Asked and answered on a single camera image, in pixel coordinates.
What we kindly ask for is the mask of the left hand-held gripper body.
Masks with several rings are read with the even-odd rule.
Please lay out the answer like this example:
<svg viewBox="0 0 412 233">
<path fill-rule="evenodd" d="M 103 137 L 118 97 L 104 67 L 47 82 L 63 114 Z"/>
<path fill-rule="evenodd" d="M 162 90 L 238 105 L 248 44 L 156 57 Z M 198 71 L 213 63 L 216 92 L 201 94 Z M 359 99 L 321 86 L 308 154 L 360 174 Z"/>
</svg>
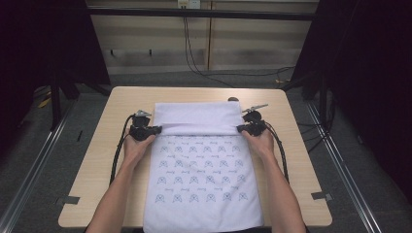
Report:
<svg viewBox="0 0 412 233">
<path fill-rule="evenodd" d="M 136 141 L 144 141 L 149 136 L 155 134 L 155 130 L 149 126 L 151 114 L 138 110 L 131 116 L 132 124 L 129 129 L 129 135 Z"/>
</svg>

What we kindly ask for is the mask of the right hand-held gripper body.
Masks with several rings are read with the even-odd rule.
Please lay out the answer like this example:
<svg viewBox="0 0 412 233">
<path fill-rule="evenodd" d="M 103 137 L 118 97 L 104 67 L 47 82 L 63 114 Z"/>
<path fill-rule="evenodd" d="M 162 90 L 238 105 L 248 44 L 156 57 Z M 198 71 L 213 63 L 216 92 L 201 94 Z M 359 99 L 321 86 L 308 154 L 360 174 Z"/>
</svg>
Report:
<svg viewBox="0 0 412 233">
<path fill-rule="evenodd" d="M 254 137 L 261 135 L 266 128 L 265 122 L 261 118 L 260 112 L 258 112 L 258 109 L 263 107 L 267 107 L 267 104 L 253 106 L 244 111 L 243 119 L 245 124 L 251 125 L 251 133 L 249 134 Z"/>
</svg>

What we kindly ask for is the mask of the white patterned towel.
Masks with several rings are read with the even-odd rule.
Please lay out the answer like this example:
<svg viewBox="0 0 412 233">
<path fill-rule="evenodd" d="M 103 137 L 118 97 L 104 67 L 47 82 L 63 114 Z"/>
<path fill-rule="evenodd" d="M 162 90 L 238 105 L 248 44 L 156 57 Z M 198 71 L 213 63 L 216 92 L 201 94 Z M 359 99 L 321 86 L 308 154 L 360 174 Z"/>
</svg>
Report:
<svg viewBox="0 0 412 233">
<path fill-rule="evenodd" d="M 264 224 L 237 102 L 157 103 L 145 233 L 223 233 Z"/>
</svg>

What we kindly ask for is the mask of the person's right hand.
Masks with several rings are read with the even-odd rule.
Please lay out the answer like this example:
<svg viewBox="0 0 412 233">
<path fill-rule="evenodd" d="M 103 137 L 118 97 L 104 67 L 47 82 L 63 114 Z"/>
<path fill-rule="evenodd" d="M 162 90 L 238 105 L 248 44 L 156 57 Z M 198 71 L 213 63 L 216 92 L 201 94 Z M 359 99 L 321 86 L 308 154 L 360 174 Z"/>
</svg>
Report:
<svg viewBox="0 0 412 233">
<path fill-rule="evenodd" d="M 242 132 L 242 135 L 261 159 L 268 160 L 274 158 L 274 139 L 267 129 L 259 136 L 252 136 L 246 130 Z"/>
</svg>

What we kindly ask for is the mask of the person's left hand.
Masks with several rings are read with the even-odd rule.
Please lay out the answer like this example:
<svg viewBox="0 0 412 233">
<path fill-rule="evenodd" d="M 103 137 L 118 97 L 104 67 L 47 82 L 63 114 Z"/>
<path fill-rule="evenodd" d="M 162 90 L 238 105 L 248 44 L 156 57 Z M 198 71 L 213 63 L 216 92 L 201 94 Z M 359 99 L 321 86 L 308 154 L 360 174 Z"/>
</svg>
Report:
<svg viewBox="0 0 412 233">
<path fill-rule="evenodd" d="M 136 141 L 129 135 L 129 129 L 126 129 L 123 141 L 124 159 L 122 164 L 135 167 L 143 158 L 147 147 L 154 140 L 155 135 L 151 135 L 144 141 Z"/>
</svg>

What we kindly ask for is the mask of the black metal stand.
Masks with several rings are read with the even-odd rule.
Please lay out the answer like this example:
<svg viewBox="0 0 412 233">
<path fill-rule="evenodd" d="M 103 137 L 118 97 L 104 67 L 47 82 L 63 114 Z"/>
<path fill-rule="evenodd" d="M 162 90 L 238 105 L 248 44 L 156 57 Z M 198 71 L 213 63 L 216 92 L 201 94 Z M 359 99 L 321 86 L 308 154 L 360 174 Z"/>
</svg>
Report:
<svg viewBox="0 0 412 233">
<path fill-rule="evenodd" d="M 326 126 L 326 95 L 327 86 L 326 78 L 319 72 L 310 71 L 302 76 L 292 76 L 292 80 L 281 87 L 281 90 L 287 92 L 295 87 L 302 86 L 302 97 L 304 100 L 313 100 L 317 93 L 319 98 L 319 117 L 322 126 Z"/>
<path fill-rule="evenodd" d="M 109 96 L 111 94 L 111 91 L 103 87 L 100 83 L 93 82 L 90 79 L 84 78 L 73 71 L 52 71 L 50 74 L 52 109 L 51 131 L 54 131 L 62 121 L 60 92 L 63 92 L 67 99 L 76 100 L 80 96 L 80 91 L 77 88 L 77 83 L 84 84 L 85 86 L 97 91 L 104 96 Z"/>
</svg>

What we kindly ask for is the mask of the grey tape piece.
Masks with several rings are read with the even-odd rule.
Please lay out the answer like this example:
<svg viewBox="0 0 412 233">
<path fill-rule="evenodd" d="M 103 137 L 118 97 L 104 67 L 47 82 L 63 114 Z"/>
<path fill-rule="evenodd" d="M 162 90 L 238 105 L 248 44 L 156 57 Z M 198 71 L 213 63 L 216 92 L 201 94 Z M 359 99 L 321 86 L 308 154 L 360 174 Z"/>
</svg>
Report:
<svg viewBox="0 0 412 233">
<path fill-rule="evenodd" d="M 58 197 L 55 200 L 55 204 L 58 206 L 64 206 L 66 204 L 77 205 L 79 201 L 80 201 L 80 198 L 77 196 L 62 196 L 62 197 Z"/>
<path fill-rule="evenodd" d="M 324 193 L 322 191 L 319 192 L 313 192 L 311 194 L 312 198 L 314 200 L 321 200 L 321 199 L 325 199 L 326 201 L 331 201 L 333 199 L 332 195 L 330 193 Z"/>
</svg>

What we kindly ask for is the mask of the yellow floor object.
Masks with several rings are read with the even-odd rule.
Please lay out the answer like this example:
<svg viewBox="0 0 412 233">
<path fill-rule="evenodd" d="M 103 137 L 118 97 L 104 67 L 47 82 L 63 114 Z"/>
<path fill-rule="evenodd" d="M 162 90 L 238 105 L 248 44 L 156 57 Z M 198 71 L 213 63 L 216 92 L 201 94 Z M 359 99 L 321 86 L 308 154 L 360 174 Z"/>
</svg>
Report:
<svg viewBox="0 0 412 233">
<path fill-rule="evenodd" d="M 52 93 L 49 91 L 49 92 L 45 95 L 45 97 L 43 98 L 43 100 L 40 102 L 40 104 L 38 105 L 38 108 L 41 109 L 41 108 L 46 107 L 46 106 L 50 103 L 51 100 L 52 100 Z"/>
</svg>

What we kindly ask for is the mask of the dark curtain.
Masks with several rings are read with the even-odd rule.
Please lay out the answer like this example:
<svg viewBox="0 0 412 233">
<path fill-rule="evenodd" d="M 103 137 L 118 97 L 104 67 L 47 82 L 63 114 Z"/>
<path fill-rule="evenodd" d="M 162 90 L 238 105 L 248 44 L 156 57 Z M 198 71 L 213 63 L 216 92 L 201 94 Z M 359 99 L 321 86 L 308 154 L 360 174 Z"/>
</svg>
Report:
<svg viewBox="0 0 412 233">
<path fill-rule="evenodd" d="M 0 0 L 0 155 L 13 144 L 35 89 L 108 84 L 86 0 Z"/>
<path fill-rule="evenodd" d="M 412 201 L 412 0 L 319 0 L 293 76 L 326 78 L 382 168 Z"/>
</svg>

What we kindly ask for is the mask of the black horizontal bar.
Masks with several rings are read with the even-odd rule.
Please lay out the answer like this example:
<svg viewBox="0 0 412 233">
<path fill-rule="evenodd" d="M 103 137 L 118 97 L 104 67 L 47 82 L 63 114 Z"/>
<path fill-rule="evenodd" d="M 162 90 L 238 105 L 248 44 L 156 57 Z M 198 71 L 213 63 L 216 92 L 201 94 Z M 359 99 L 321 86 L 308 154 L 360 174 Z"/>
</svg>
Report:
<svg viewBox="0 0 412 233">
<path fill-rule="evenodd" d="M 143 8 L 109 8 L 88 7 L 90 15 L 128 16 L 128 17 L 206 17 L 206 18 L 239 18 L 239 19 L 272 19 L 312 21 L 318 16 L 308 13 L 249 12 L 224 10 L 192 10 L 192 9 L 143 9 Z"/>
</svg>

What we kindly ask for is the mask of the metal floor rail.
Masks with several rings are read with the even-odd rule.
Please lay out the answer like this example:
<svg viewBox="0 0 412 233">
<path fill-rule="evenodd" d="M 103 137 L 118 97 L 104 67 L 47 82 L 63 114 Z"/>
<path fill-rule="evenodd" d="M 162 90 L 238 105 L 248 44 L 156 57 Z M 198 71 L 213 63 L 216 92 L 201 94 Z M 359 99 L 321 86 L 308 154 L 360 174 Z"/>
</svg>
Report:
<svg viewBox="0 0 412 233">
<path fill-rule="evenodd" d="M 316 105 L 309 101 L 306 104 L 309 114 L 318 128 L 321 136 L 321 142 L 325 145 L 326 150 L 341 178 L 360 219 L 368 233 L 383 233 L 378 221 L 361 193 L 357 183 L 355 182 L 345 160 L 343 159 L 340 150 L 335 144 L 330 133 L 321 126 L 321 114 Z"/>
<path fill-rule="evenodd" d="M 69 102 L 62 119 L 56 125 L 54 130 L 49 133 L 47 140 L 44 142 L 41 150 L 34 160 L 33 165 L 30 167 L 28 174 L 25 176 L 21 186 L 17 190 L 16 195 L 7 207 L 5 214 L 3 214 L 0 218 L 0 233 L 12 233 L 36 182 L 40 178 L 40 175 L 43 172 L 58 139 L 60 138 L 67 119 L 72 114 L 76 104 L 76 100 L 71 100 Z"/>
</svg>

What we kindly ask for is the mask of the white wall socket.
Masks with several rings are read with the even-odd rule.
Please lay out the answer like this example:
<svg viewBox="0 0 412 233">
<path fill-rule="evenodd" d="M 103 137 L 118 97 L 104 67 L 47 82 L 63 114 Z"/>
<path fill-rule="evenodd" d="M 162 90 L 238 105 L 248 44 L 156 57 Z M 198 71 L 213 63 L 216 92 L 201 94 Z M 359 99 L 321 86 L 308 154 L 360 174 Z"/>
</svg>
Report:
<svg viewBox="0 0 412 233">
<path fill-rule="evenodd" d="M 177 0 L 179 9 L 194 9 L 199 10 L 201 8 L 200 0 Z"/>
</svg>

